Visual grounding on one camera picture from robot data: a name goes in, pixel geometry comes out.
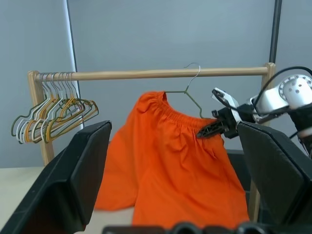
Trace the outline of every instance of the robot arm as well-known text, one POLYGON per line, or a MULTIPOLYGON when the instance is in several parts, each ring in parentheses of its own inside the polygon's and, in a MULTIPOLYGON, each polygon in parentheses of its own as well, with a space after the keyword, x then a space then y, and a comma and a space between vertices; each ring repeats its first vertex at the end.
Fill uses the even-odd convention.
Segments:
POLYGON ((305 75, 292 75, 276 87, 254 96, 247 103, 238 102, 225 91, 213 89, 212 98, 226 107, 212 114, 217 121, 202 128, 198 138, 224 134, 227 138, 238 136, 236 125, 240 121, 262 124, 287 113, 298 131, 304 148, 312 154, 312 79, 305 75))

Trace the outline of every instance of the metal hanger hook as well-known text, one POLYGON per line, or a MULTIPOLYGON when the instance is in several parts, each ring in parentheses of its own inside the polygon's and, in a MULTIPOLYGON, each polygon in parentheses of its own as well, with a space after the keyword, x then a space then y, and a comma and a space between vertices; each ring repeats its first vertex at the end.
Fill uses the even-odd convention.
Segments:
POLYGON ((187 90, 189 89, 189 86, 190 86, 191 82, 193 81, 193 79, 195 79, 196 77, 198 77, 198 75, 199 75, 199 73, 200 73, 200 70, 201 70, 201 67, 200 67, 199 63, 197 63, 197 62, 192 62, 192 63, 190 63, 189 65, 187 65, 187 66, 184 67, 184 68, 188 68, 188 67, 189 67, 190 65, 192 65, 192 64, 198 65, 198 73, 196 74, 196 76, 194 76, 194 77, 190 80, 189 84, 186 86, 185 92, 187 92, 187 90))

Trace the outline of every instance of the white wall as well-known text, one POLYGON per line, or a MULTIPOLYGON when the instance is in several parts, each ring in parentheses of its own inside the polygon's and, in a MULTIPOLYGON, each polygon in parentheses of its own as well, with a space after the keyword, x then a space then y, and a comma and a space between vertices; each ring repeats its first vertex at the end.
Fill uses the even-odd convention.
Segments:
MULTIPOLYGON (((283 0, 276 54, 276 66, 281 70, 290 66, 312 67, 312 1, 283 0)), ((281 74, 275 81, 278 84, 290 74, 307 74, 305 71, 292 70, 281 74)), ((272 127, 287 135, 296 128, 288 115, 272 122, 272 127)), ((293 141, 299 146, 297 138, 293 141)))
MULTIPOLYGON (((32 107, 27 71, 73 70, 65 2, 0 1, 0 168, 43 165, 40 146, 18 144, 10 129, 13 120, 32 107)), ((68 144, 73 133, 55 141, 56 153, 68 144)))
MULTIPOLYGON (((78 71, 250 67, 268 62, 273 0, 69 0, 78 71)), ((182 90, 189 78, 82 81, 83 98, 94 100, 116 132, 138 97, 149 90, 182 90)), ((220 87, 240 103, 260 90, 261 77, 197 78, 190 94, 203 116, 222 106, 211 90, 220 87)), ((182 94, 169 95, 177 110, 198 116, 182 94)), ((226 148, 240 149, 239 139, 226 148)))

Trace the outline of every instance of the clothing rack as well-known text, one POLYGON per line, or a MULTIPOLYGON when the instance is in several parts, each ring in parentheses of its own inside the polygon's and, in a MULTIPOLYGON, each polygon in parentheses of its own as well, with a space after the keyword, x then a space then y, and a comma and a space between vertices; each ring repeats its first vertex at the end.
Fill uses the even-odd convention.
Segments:
MULTIPOLYGON (((109 80, 109 79, 138 79, 138 78, 185 78, 194 77, 198 69, 174 69, 174 70, 147 70, 147 71, 112 71, 112 72, 76 72, 72 73, 71 81, 83 80, 109 80)), ((266 63, 263 67, 249 68, 203 68, 198 77, 224 77, 224 76, 262 76, 261 87, 275 74, 275 64, 266 63)), ((28 83, 33 105, 38 105, 44 101, 43 88, 39 80, 40 72, 28 72, 28 83)), ((54 158, 52 143, 40 142, 41 153, 44 165, 47 165, 54 158)), ((257 221, 260 204, 260 195, 255 184, 251 184, 249 216, 252 221, 257 221)))

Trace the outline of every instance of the wooden post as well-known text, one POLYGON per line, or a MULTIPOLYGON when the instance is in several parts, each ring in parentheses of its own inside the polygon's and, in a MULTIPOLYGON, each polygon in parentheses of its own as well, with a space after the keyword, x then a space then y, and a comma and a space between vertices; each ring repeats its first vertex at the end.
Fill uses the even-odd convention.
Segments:
MULTIPOLYGON (((27 74, 30 95, 34 106, 44 101, 43 88, 39 82, 35 81, 35 76, 37 74, 39 74, 37 71, 30 71, 27 74)), ((40 142, 40 147, 43 158, 43 165, 46 166, 54 158, 53 145, 51 142, 46 144, 42 140, 40 142)))
MULTIPOLYGON (((268 74, 262 76, 261 88, 268 82, 268 80, 275 74, 275 64, 272 62, 268 62, 265 64, 268 68, 268 74)), ((269 84, 267 89, 271 89, 274 87, 273 82, 269 84)), ((269 122, 264 123, 263 125, 269 126, 269 122)), ((248 204, 248 214, 250 221, 257 222, 259 215, 259 207, 260 207, 260 193, 252 181, 250 184, 250 194, 249 194, 249 204, 248 204)))

